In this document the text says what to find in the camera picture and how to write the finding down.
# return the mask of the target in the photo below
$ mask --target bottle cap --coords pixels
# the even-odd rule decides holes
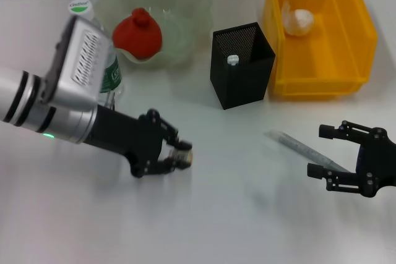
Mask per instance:
[[[79,15],[88,21],[95,18],[92,3],[89,0],[73,0],[69,3],[69,12],[72,15]]]

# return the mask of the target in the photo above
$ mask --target white tabletop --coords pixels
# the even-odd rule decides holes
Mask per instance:
[[[0,63],[43,75],[69,1],[0,0]],[[260,21],[263,3],[213,0],[214,30]],[[191,170],[138,180],[118,155],[1,123],[0,263],[395,263],[395,188],[327,192],[307,160],[263,136],[282,130],[351,171],[358,146],[320,139],[320,124],[381,126],[396,141],[396,7],[366,3],[379,34],[372,76],[339,100],[224,111],[209,41],[185,69],[122,66],[118,109],[158,109],[193,143]]]

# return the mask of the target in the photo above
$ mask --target glass bowl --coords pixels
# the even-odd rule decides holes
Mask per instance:
[[[116,49],[134,64],[167,66],[187,58],[196,40],[208,35],[213,26],[212,0],[98,0],[95,15],[110,35],[132,11],[144,7],[159,24],[162,33],[161,50],[149,59],[136,59],[131,53]]]

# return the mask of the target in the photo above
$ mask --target yellow storage box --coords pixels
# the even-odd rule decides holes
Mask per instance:
[[[286,35],[280,9],[307,9],[315,26],[304,37]],[[369,79],[377,33],[363,0],[266,0],[264,30],[277,55],[270,93],[325,99],[359,90]]]

